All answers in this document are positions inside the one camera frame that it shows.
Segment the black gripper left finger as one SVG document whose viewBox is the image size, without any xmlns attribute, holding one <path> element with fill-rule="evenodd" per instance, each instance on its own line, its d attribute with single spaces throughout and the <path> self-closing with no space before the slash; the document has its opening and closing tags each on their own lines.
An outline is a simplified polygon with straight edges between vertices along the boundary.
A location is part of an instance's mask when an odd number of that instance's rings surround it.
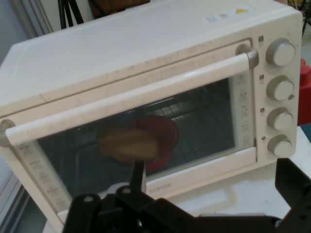
<svg viewBox="0 0 311 233">
<path fill-rule="evenodd" d="M 145 163 L 135 161 L 131 181 L 113 194 L 73 199 L 65 233 L 189 233 L 195 218 L 166 199 L 143 192 Z"/>
</svg>

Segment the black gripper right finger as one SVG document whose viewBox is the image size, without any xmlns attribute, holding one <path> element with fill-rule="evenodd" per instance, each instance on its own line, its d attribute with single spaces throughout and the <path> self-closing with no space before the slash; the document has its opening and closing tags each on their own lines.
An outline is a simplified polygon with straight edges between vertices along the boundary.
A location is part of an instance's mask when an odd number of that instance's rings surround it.
<svg viewBox="0 0 311 233">
<path fill-rule="evenodd" d="M 311 231 L 311 179 L 289 158 L 276 163 L 275 186 L 290 207 L 276 226 L 277 233 Z"/>
</svg>

